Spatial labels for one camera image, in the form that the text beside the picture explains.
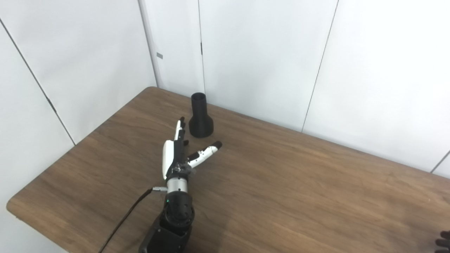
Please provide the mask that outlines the white and black left hand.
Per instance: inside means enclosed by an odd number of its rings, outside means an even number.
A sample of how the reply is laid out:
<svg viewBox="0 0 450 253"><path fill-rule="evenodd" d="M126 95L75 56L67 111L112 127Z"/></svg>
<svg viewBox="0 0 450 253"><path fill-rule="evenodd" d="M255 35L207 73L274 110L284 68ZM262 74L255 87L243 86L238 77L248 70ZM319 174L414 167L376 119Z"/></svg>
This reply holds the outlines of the white and black left hand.
<svg viewBox="0 0 450 253"><path fill-rule="evenodd" d="M222 146L216 141L204 149L186 155L189 140L185 139L185 117L181 117L176 124L174 139L166 140L162 150L162 175L165 181L172 178L187 178L197 166L215 154Z"/></svg>

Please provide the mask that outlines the white and black right hand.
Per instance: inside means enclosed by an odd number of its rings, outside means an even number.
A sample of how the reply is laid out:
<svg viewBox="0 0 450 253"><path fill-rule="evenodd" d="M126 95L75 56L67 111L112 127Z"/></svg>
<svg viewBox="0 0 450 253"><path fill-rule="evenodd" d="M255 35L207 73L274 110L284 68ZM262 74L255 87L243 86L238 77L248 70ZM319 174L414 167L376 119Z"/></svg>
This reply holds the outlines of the white and black right hand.
<svg viewBox="0 0 450 253"><path fill-rule="evenodd" d="M450 231L442 231L435 244L439 247L435 253L450 253Z"/></svg>

